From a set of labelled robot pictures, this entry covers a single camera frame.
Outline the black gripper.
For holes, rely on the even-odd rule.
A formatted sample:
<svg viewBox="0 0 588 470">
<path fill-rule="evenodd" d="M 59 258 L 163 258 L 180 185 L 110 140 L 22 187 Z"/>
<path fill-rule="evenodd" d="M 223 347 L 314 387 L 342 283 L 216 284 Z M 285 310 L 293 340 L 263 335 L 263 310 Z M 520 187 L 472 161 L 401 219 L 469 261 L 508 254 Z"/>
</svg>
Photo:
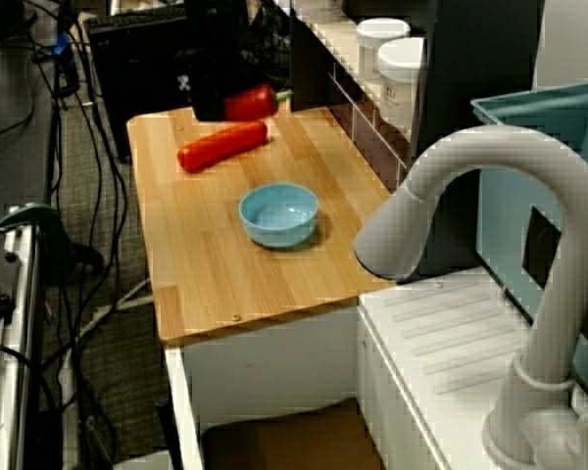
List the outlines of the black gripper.
<svg viewBox="0 0 588 470">
<path fill-rule="evenodd" d="M 248 44 L 244 1 L 186 1 L 188 72 L 177 88 L 200 121 L 224 121 L 222 93 L 237 93 L 252 79 L 242 50 Z"/>
</svg>

